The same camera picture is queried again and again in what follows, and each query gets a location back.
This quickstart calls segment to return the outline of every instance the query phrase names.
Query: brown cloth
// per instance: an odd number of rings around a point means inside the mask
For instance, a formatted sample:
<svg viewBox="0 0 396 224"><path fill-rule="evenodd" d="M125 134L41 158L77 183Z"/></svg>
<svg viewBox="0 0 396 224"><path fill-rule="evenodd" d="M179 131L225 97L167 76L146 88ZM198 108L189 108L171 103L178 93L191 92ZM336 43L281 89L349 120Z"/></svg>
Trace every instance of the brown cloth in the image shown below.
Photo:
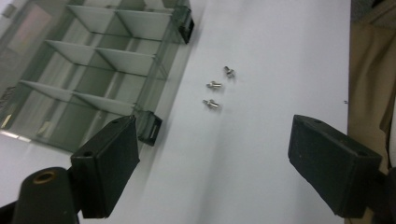
<svg viewBox="0 0 396 224"><path fill-rule="evenodd" d="M396 1L381 3L351 24L349 66L350 137L383 157L380 171L388 173L388 138L396 92ZM347 224L371 224L367 209Z"/></svg>

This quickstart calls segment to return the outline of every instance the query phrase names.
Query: screw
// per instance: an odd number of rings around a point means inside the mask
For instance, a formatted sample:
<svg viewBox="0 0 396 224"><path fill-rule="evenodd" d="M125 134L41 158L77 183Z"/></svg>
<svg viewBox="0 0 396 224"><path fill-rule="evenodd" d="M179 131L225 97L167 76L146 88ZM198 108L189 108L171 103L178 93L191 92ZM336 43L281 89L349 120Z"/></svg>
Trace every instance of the screw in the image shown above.
<svg viewBox="0 0 396 224"><path fill-rule="evenodd" d="M215 81L211 81L210 83L206 84L206 86L210 89L219 89L221 88L221 83L217 83Z"/></svg>
<svg viewBox="0 0 396 224"><path fill-rule="evenodd" d="M225 74L227 75L227 77L235 76L235 71L233 69L229 68L228 66L225 66L224 70L225 70Z"/></svg>
<svg viewBox="0 0 396 224"><path fill-rule="evenodd" d="M211 109L216 109L220 106L219 104L216 104L214 100L203 100L202 102L204 102L204 104L206 104Z"/></svg>

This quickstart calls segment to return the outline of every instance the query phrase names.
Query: transparent compartment box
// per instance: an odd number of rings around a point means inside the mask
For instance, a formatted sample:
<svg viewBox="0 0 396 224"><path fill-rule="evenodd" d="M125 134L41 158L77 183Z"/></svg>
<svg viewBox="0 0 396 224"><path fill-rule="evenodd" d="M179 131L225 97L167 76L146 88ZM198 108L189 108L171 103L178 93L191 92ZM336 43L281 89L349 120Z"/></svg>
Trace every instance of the transparent compartment box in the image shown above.
<svg viewBox="0 0 396 224"><path fill-rule="evenodd" d="M29 1L0 39L1 130L73 152L155 111L190 13L186 0Z"/></svg>

